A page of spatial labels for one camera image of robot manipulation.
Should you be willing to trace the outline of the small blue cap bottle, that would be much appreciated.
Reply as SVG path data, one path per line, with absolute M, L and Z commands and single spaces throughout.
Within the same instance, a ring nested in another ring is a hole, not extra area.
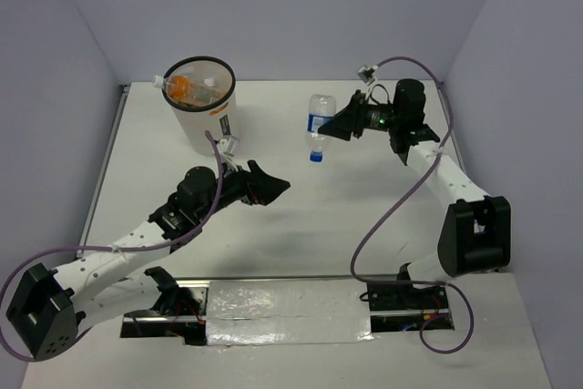
M 320 163 L 332 139 L 321 134 L 319 129 L 336 114 L 334 96 L 314 94 L 310 97 L 306 128 L 306 144 L 310 149 L 310 161 Z

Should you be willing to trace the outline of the blue label water bottle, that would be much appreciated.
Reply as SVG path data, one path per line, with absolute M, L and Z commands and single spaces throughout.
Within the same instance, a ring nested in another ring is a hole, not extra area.
M 208 77 L 204 79 L 204 84 L 209 87 L 214 87 L 216 85 L 216 81 L 214 77 Z

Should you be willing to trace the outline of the long orange label bottle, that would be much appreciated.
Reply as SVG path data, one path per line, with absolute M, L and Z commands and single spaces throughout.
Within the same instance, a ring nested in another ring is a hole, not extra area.
M 216 85 L 209 87 L 204 81 L 200 83 L 189 76 L 154 76 L 152 85 L 163 90 L 171 101 L 186 107 L 206 107 L 220 101 L 225 95 Z

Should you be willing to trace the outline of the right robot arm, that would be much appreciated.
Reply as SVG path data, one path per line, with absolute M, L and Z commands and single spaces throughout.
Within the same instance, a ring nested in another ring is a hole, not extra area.
M 402 265 L 394 279 L 376 281 L 394 287 L 407 308 L 420 305 L 428 289 L 445 287 L 452 279 L 506 267 L 511 255 L 508 200 L 479 188 L 445 153 L 444 140 L 424 121 L 425 103 L 424 84 L 402 79 L 385 103 L 355 91 L 347 106 L 318 128 L 321 135 L 345 141 L 367 130 L 387 134 L 393 153 L 419 175 L 414 187 L 429 188 L 445 209 L 435 248 Z

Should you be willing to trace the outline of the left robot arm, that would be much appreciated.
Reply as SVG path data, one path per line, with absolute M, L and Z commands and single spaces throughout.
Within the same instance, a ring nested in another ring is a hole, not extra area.
M 25 361 L 50 360 L 93 326 L 120 314 L 147 308 L 172 312 L 180 288 L 155 262 L 198 237 L 214 213 L 235 202 L 267 206 L 290 186 L 254 160 L 246 169 L 223 163 L 219 174 L 195 167 L 162 206 L 114 243 L 52 269 L 30 265 L 6 311 L 28 350 Z

